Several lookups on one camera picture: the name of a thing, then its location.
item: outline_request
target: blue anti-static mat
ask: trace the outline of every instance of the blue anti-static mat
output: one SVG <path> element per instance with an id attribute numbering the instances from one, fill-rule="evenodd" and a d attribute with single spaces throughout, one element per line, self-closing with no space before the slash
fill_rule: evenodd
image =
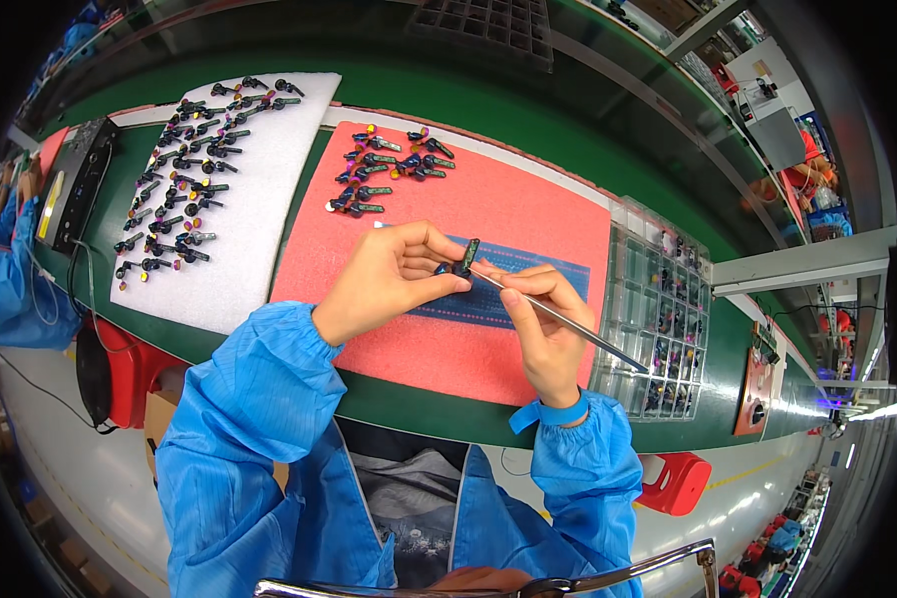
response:
<path id="1" fill-rule="evenodd" d="M 468 239 L 451 236 L 448 238 L 459 243 L 463 247 L 468 245 Z M 529 254 L 518 249 L 493 245 L 482 242 L 478 246 L 475 259 L 482 257 L 488 259 L 495 266 L 518 272 L 533 266 L 551 264 L 564 275 L 568 282 L 575 287 L 582 299 L 588 301 L 588 280 L 591 278 L 591 269 L 587 266 L 579 266 L 555 257 Z M 486 281 L 480 281 L 476 277 L 471 278 L 471 290 L 467 293 L 456 293 L 442 299 L 430 301 L 408 312 L 416 316 L 438 317 L 454 321 L 466 321 L 468 323 L 495 326 L 496 328 L 513 329 L 512 320 L 505 311 L 501 299 L 498 297 L 498 289 Z"/>

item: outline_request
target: gray t-shirt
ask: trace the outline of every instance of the gray t-shirt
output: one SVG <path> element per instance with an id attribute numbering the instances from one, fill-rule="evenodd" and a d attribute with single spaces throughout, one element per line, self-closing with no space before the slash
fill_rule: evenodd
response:
<path id="1" fill-rule="evenodd" d="M 434 448 L 399 462 L 352 453 L 359 485 L 383 541 L 395 534 L 399 588 L 426 588 L 449 571 L 462 473 Z"/>

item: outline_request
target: blue wrist strap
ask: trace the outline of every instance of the blue wrist strap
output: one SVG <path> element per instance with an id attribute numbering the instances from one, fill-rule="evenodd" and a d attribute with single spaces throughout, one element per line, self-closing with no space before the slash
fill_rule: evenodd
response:
<path id="1" fill-rule="evenodd" d="M 588 399 L 585 398 L 584 392 L 581 392 L 580 395 L 577 403 L 564 409 L 542 405 L 536 397 L 534 401 L 512 414 L 512 417 L 509 418 L 509 426 L 512 427 L 512 432 L 521 434 L 522 430 L 537 421 L 541 421 L 547 426 L 563 426 L 577 421 L 588 412 Z"/>

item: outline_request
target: workbench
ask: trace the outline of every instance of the workbench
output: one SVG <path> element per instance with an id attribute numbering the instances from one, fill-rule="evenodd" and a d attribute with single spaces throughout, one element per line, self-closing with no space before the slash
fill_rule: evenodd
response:
<path id="1" fill-rule="evenodd" d="M 646 161 L 631 147 L 622 147 L 606 131 L 593 130 L 563 107 L 540 102 L 537 97 L 518 95 L 490 81 L 470 78 L 451 70 L 435 73 L 432 67 L 419 70 L 359 56 L 338 57 L 292 54 L 288 51 L 201 55 L 179 64 L 160 67 L 121 81 L 68 108 L 59 120 L 48 122 L 45 134 L 62 125 L 75 125 L 91 118 L 143 104 L 175 102 L 187 89 L 223 78 L 251 73 L 285 70 L 336 72 L 342 75 L 335 100 L 356 106 L 396 110 L 420 119 L 458 126 L 491 137 L 504 144 L 551 161 L 594 184 L 621 195 L 630 195 L 670 218 L 705 244 L 714 260 L 739 257 L 739 253 L 716 232 L 703 214 L 694 209 L 694 197 L 670 182 L 670 177 L 654 161 Z M 669 73 L 666 81 L 678 72 Z M 681 83 L 691 87 L 688 79 Z M 696 90 L 682 90 L 697 101 Z M 152 150 L 160 126 L 142 126 L 121 131 L 120 152 L 113 156 L 100 187 L 96 209 L 84 240 L 98 250 L 94 254 L 95 303 L 97 313 L 135 336 L 187 362 L 209 359 L 225 337 L 175 322 L 150 317 L 109 301 L 110 281 L 116 256 L 113 245 L 120 240 L 126 209 L 135 192 L 134 181 L 140 164 Z M 308 160 L 286 218 L 280 248 L 292 231 L 297 210 L 322 151 L 331 136 L 321 130 L 311 147 Z M 732 151 L 748 151 L 741 143 Z M 438 221 L 438 214 L 431 219 Z M 37 245 L 36 257 L 66 288 L 68 259 Z M 284 258 L 282 249 L 277 257 Z M 88 262 L 79 252 L 74 264 L 73 293 L 89 304 Z M 183 298 L 207 305 L 211 298 Z M 731 446 L 761 439 L 761 436 L 734 437 L 734 421 L 743 384 L 747 348 L 751 340 L 751 318 L 726 299 L 714 302 L 703 388 L 698 397 L 698 413 L 693 421 L 635 423 L 633 443 L 639 452 L 663 452 Z M 795 344 L 801 344 L 794 338 Z M 342 371 L 349 391 L 343 396 L 338 414 L 361 421 L 469 442 L 499 446 L 531 447 L 534 435 L 512 434 L 508 418 L 514 408 L 463 397 L 409 388 Z M 814 406 L 814 384 L 788 356 L 783 404 L 771 414 L 764 439 L 808 430 L 826 421 L 826 412 Z"/>

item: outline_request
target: white floor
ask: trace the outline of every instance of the white floor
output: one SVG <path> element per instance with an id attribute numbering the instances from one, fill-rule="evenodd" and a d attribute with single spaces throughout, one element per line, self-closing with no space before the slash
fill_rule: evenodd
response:
<path id="1" fill-rule="evenodd" d="M 6 348 L 1 352 L 36 384 L 86 417 L 71 358 L 53 351 Z M 119 430 L 100 437 L 4 365 L 0 366 L 0 388 L 21 454 L 63 517 L 129 584 L 147 596 L 168 596 L 169 543 L 146 466 L 143 431 Z M 718 563 L 733 560 L 784 508 L 803 471 L 814 461 L 817 438 L 798 434 L 698 451 L 713 465 L 709 486 L 717 487 L 707 490 L 687 517 L 637 509 L 632 558 L 637 561 L 713 537 Z M 531 453 L 484 448 L 498 483 L 544 512 L 541 491 L 531 478 L 515 475 L 528 472 Z M 652 471 L 657 476 L 657 467 L 648 460 L 646 476 L 651 477 Z M 663 568 L 643 579 L 645 594 L 652 597 L 688 597 L 701 588 L 701 572 L 694 563 Z"/>

